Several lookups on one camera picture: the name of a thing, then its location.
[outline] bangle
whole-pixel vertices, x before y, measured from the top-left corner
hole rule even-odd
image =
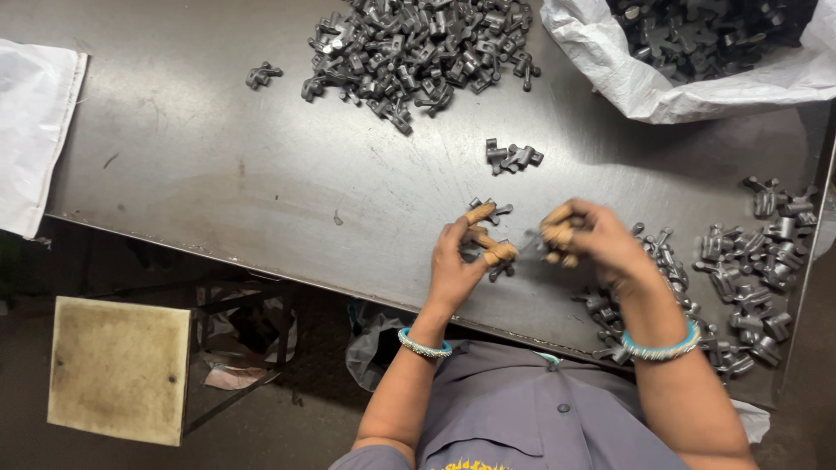
[[[693,320],[688,320],[688,337],[678,345],[673,345],[668,348],[645,348],[633,342],[630,334],[626,331],[621,336],[621,344],[632,355],[637,355],[644,360],[669,360],[676,359],[684,355],[686,352],[694,349],[699,343],[702,334],[700,326],[694,323]]]
[[[411,350],[420,355],[425,355],[426,357],[433,358],[447,357],[453,354],[453,349],[444,340],[441,342],[442,349],[440,350],[429,348],[424,345],[419,345],[415,341],[411,340],[409,336],[407,336],[410,333],[410,330],[410,328],[401,328],[398,331],[398,340],[400,340],[400,343],[403,346],[405,346],[406,349]]]

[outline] steel tabletop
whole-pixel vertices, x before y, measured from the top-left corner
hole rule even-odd
[[[541,2],[533,2],[535,11]],[[569,293],[594,281],[535,253],[533,230],[555,205],[584,197],[648,232],[675,229],[675,258],[696,260],[710,224],[760,227],[750,175],[799,190],[813,181],[827,105],[685,125],[625,119],[592,93],[536,15],[526,50],[543,70],[530,93],[510,74],[480,95],[457,89],[431,119],[412,109],[401,135],[312,75],[306,38],[348,5],[221,0],[7,0],[5,38],[91,55],[47,214],[265,273],[417,311],[443,224],[473,197],[514,205],[491,226],[522,249],[517,273],[480,283],[456,321],[584,356],[602,349]],[[250,68],[284,70],[249,89]],[[530,145],[539,167],[492,176],[485,139]],[[344,223],[335,223],[334,215]],[[688,294],[708,320],[723,306],[705,274]],[[772,404],[775,373],[758,366],[732,393]]]

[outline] white sack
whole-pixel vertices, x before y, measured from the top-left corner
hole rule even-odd
[[[33,238],[87,54],[0,39],[0,229]]]
[[[545,0],[540,15],[575,66],[630,119],[674,124],[836,96],[836,0],[818,0],[801,48],[779,48],[742,74],[678,87],[630,57],[624,30],[605,0]]]

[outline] yellow print on shirt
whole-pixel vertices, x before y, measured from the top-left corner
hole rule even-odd
[[[491,467],[490,465],[486,465],[484,462],[479,462],[478,460],[474,460],[473,463],[471,461],[466,460],[464,463],[461,462],[459,459],[459,463],[449,463],[446,467],[440,468],[439,470],[512,470],[510,467],[504,467],[502,465],[494,465]]]

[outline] wooden stool top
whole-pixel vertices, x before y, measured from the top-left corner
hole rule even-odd
[[[179,446],[191,312],[58,297],[47,422]]]

